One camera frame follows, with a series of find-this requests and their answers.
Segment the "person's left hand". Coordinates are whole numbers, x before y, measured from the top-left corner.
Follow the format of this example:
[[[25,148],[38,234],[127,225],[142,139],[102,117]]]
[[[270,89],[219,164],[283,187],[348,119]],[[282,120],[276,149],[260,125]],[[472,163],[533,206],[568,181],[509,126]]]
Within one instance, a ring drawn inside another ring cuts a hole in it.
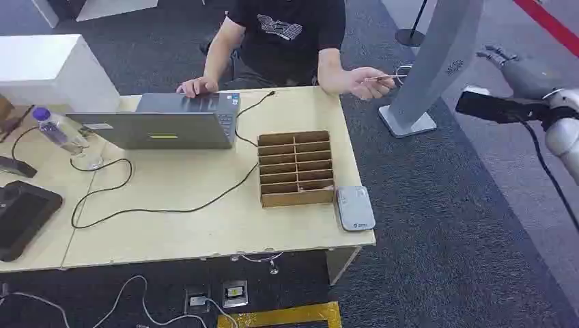
[[[372,67],[347,71],[348,92],[362,100],[379,99],[396,88],[390,75]]]

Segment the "person's right hand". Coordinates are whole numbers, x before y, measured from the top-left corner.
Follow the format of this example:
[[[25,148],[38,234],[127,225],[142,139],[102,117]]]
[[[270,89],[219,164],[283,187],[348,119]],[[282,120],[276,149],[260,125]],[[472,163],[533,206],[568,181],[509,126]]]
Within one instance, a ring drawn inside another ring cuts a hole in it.
[[[187,98],[196,98],[218,92],[218,82],[211,77],[198,77],[182,82],[175,91]]]

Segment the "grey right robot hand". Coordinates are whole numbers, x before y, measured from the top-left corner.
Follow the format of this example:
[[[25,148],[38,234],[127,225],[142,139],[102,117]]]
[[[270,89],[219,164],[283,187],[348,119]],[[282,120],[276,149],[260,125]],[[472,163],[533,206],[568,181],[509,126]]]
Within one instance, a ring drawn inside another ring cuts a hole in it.
[[[485,45],[476,56],[487,59],[500,70],[515,98],[543,99],[562,86],[556,74],[530,57],[493,45]]]

